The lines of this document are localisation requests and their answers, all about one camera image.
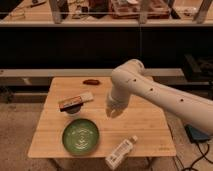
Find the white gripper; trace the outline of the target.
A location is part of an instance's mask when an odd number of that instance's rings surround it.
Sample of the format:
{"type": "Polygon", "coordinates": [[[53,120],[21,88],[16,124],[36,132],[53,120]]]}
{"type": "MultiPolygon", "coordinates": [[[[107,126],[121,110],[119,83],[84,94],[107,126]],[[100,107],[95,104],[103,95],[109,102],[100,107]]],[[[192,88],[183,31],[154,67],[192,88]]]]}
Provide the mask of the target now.
{"type": "Polygon", "coordinates": [[[109,118],[116,118],[123,113],[126,106],[117,101],[108,101],[106,105],[106,114],[109,118]]]}

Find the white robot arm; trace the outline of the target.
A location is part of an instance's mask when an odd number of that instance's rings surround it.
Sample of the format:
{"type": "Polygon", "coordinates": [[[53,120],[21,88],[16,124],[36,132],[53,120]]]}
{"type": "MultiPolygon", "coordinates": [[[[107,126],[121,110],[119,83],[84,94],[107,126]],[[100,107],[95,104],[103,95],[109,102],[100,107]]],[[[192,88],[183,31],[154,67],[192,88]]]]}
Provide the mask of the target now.
{"type": "Polygon", "coordinates": [[[115,118],[128,107],[132,94],[175,114],[195,128],[213,135],[213,101],[152,80],[143,73],[140,60],[131,59],[111,73],[112,88],[106,98],[106,114],[115,118]]]}

